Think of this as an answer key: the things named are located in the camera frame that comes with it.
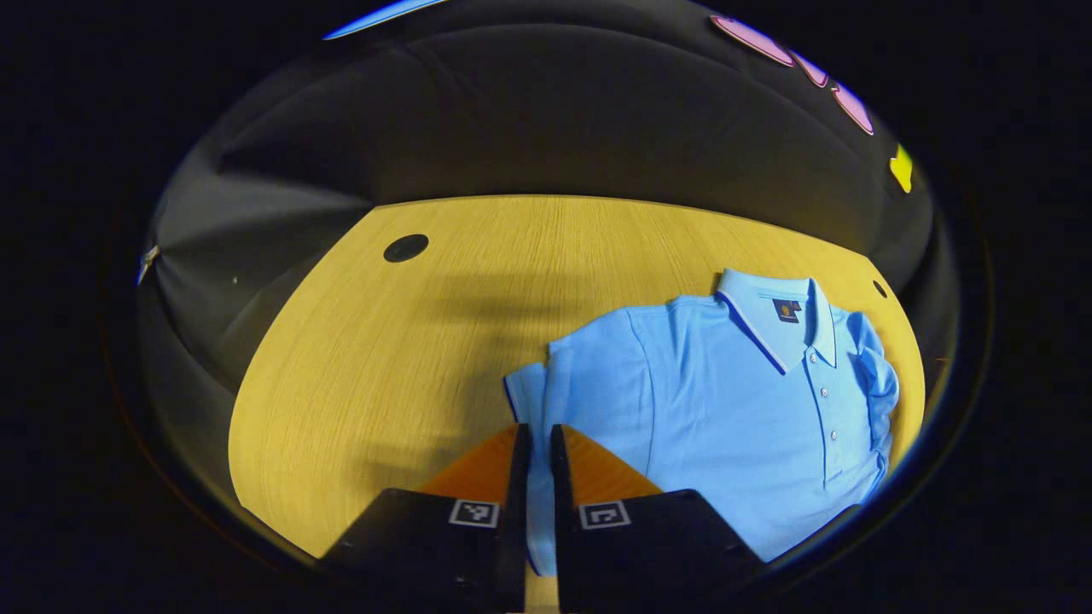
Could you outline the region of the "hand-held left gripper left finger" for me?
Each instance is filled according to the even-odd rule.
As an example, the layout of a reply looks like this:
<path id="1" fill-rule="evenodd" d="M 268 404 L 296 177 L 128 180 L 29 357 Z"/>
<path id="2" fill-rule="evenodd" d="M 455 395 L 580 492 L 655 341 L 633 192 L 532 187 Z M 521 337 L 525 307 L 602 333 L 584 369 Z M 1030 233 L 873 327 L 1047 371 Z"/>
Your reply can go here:
<path id="1" fill-rule="evenodd" d="M 531 435 L 514 424 L 418 489 L 387 487 L 320 566 L 365 614 L 512 614 L 526 609 Z"/>

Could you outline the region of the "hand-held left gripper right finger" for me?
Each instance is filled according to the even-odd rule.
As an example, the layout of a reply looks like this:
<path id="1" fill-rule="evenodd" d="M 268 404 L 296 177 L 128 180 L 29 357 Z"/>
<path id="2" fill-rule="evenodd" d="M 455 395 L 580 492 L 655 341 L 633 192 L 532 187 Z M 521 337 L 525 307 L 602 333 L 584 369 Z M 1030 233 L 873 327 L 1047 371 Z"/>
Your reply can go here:
<path id="1" fill-rule="evenodd" d="M 569 425 L 550 464 L 563 614 L 702 614 L 767 570 L 698 491 L 660 489 Z"/>

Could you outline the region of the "light blue T-shirt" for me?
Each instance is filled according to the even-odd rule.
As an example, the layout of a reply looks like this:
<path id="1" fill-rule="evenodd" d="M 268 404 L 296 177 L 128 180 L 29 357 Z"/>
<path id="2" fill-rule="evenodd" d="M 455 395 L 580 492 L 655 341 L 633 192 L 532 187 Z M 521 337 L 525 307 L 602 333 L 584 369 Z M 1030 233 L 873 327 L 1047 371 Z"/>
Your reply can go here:
<path id="1" fill-rule="evenodd" d="M 897 369 L 863 312 L 807 279 L 726 269 L 714 294 L 605 314 L 505 377 L 527 424 L 526 547 L 557 572 L 549 436 L 569 425 L 661 489 L 695 489 L 762 562 L 868 501 L 888 473 Z"/>

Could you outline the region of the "black backdrop cloth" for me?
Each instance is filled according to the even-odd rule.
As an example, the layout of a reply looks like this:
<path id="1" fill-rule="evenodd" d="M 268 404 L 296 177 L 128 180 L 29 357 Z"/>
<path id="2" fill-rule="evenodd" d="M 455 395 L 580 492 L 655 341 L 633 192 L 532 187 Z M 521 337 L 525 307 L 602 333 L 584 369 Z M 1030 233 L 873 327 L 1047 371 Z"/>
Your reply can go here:
<path id="1" fill-rule="evenodd" d="M 594 194 L 741 215 L 869 257 L 926 383 L 956 334 L 931 184 L 830 71 L 690 0 L 444 0 L 258 81 L 155 206 L 150 362 L 229 406 L 305 273 L 375 206 Z"/>

